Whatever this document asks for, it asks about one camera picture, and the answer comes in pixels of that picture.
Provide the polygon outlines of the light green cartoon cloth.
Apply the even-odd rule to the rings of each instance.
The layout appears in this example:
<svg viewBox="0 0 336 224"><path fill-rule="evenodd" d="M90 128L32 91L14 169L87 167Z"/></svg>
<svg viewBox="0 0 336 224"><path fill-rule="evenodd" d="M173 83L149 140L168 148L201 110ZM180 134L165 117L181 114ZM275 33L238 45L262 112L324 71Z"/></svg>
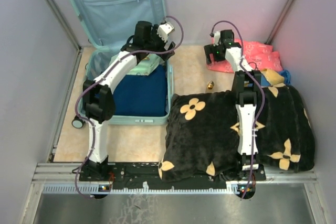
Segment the light green cartoon cloth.
<svg viewBox="0 0 336 224"><path fill-rule="evenodd" d="M127 75L149 76L160 64L163 63L161 57L155 54L147 55L142 61L132 68Z"/></svg>

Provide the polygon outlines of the small gold bottle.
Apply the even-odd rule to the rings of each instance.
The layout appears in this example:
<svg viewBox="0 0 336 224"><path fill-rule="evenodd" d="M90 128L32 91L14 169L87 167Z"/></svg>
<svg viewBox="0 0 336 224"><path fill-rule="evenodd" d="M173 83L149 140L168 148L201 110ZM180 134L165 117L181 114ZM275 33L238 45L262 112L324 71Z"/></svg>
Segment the small gold bottle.
<svg viewBox="0 0 336 224"><path fill-rule="evenodd" d="M213 81L209 81L206 86L207 90L213 90L214 85L215 83Z"/></svg>

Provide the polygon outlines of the pink printed garment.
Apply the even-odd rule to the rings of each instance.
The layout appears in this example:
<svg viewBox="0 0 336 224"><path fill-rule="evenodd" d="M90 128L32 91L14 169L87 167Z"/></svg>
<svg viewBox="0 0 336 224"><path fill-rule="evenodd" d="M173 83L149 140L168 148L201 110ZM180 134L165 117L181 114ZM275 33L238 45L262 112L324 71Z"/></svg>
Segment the pink printed garment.
<svg viewBox="0 0 336 224"><path fill-rule="evenodd" d="M252 66L257 66L258 69L272 69L276 72L283 71L280 61L280 53L273 51L273 46L262 44L257 41L243 41L244 56L247 62ZM228 61L213 61L211 64L206 64L208 70L233 73L231 65Z"/></svg>

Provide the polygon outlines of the dark blue shirt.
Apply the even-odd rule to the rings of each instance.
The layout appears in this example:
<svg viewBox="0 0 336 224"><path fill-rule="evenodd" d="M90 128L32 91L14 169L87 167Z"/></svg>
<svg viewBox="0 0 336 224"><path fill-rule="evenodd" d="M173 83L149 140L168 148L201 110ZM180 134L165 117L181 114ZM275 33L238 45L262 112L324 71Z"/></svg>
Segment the dark blue shirt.
<svg viewBox="0 0 336 224"><path fill-rule="evenodd" d="M113 93L115 115L165 116L166 96L167 77L162 65L148 76L127 75Z"/></svg>

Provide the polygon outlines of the black floral fleece blanket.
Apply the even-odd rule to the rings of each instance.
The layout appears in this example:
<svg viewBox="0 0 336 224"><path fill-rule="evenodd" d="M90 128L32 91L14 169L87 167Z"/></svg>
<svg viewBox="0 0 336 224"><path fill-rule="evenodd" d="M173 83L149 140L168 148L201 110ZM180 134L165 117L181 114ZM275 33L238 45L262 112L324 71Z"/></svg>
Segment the black floral fleece blanket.
<svg viewBox="0 0 336 224"><path fill-rule="evenodd" d="M315 139L300 93L292 86L279 88L277 97L264 88L256 122L259 162L282 170L313 169ZM210 165L214 171L238 165L238 115L231 91L176 95L167 120L165 153L180 170Z"/></svg>

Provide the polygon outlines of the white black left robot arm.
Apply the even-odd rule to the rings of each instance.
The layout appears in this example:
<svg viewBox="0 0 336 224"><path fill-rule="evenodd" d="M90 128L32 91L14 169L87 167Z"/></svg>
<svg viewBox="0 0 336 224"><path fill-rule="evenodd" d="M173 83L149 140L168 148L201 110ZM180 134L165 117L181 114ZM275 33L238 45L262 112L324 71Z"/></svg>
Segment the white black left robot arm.
<svg viewBox="0 0 336 224"><path fill-rule="evenodd" d="M89 177L103 180L108 177L108 154L106 151L108 121L115 113L113 92L127 73L149 54L156 54L167 61L175 48L168 42L174 26L167 21L159 25L139 21L135 31L121 47L113 63L94 80L83 84L82 107L89 124L89 151L82 172Z"/></svg>

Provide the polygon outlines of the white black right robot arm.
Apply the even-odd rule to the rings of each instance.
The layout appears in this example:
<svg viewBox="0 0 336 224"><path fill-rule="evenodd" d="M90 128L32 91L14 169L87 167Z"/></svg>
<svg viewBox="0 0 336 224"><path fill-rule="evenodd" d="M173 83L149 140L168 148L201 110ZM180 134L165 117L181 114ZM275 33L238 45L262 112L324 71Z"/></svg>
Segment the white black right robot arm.
<svg viewBox="0 0 336 224"><path fill-rule="evenodd" d="M261 73L247 62L242 54L243 46L234 41L232 30L211 32L210 37L212 42L204 46L207 64L226 60L234 72L232 91L239 123L237 153L241 157L240 163L234 167L234 172L239 179L245 180L253 174L253 170L259 168L255 113Z"/></svg>

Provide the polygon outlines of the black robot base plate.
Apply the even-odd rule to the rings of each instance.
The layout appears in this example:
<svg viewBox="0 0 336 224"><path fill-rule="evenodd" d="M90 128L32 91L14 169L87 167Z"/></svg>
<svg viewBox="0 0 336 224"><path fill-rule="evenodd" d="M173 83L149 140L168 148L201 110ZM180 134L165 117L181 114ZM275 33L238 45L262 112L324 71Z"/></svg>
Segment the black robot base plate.
<svg viewBox="0 0 336 224"><path fill-rule="evenodd" d="M199 169L180 170L168 161L159 163L93 163L87 161L79 172L80 182L107 182L116 183L117 188L136 188L142 182L148 182L155 189L167 189L169 186L177 186L179 189L206 189L225 188L225 183L242 182L244 185L250 179L249 187L254 187L255 182L265 181L264 167L250 173L235 168L214 171L210 165L204 171Z"/></svg>

